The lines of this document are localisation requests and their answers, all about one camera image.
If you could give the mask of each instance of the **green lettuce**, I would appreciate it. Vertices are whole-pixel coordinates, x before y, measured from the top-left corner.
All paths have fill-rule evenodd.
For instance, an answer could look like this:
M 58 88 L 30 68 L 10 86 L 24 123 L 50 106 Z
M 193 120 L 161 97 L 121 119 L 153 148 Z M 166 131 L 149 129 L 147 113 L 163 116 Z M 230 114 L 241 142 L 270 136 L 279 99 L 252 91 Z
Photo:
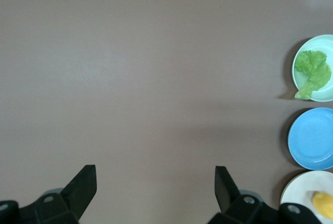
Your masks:
M 310 100 L 313 91 L 327 84 L 332 71 L 326 63 L 326 54 L 321 51 L 302 51 L 295 61 L 295 69 L 307 76 L 305 85 L 296 93 L 295 98 Z

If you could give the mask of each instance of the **yellow food item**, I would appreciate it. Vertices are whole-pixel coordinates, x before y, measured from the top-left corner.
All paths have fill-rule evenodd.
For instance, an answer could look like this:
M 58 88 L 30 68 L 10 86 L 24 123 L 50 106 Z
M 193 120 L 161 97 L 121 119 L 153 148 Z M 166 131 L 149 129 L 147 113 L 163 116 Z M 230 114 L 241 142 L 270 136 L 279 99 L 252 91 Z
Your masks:
M 333 220 L 333 196 L 324 192 L 318 192 L 313 196 L 313 206 L 324 217 Z

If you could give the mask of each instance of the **table surface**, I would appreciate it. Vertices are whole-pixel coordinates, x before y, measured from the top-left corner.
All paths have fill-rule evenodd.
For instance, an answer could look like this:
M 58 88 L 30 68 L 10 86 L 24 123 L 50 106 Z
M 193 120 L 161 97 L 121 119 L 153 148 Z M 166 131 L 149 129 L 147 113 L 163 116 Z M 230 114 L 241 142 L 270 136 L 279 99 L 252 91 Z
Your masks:
M 0 0 L 0 199 L 28 205 L 95 164 L 82 224 L 204 224 L 226 166 L 277 208 L 305 171 L 291 123 L 333 107 L 293 99 L 291 63 L 332 15 L 332 0 Z

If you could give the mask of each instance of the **metallic object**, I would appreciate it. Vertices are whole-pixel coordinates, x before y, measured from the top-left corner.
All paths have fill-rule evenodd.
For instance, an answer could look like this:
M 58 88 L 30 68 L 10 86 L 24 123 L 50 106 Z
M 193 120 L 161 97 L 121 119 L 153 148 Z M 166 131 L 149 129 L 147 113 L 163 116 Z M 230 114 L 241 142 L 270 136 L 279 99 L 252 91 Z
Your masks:
M 96 167 L 86 165 L 60 193 L 46 193 L 23 208 L 0 201 L 0 224 L 78 224 L 96 191 Z
M 283 203 L 275 210 L 254 195 L 241 194 L 226 167 L 215 168 L 215 196 L 221 212 L 208 224 L 321 224 L 300 204 Z

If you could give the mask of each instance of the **blue plate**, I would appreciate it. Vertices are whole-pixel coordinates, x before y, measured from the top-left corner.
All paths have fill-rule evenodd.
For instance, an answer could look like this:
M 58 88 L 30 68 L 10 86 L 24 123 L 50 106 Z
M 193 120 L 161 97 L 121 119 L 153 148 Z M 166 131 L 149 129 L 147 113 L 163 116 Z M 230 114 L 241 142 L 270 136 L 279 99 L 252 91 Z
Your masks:
M 333 167 L 333 109 L 313 108 L 301 114 L 289 130 L 288 146 L 304 168 Z

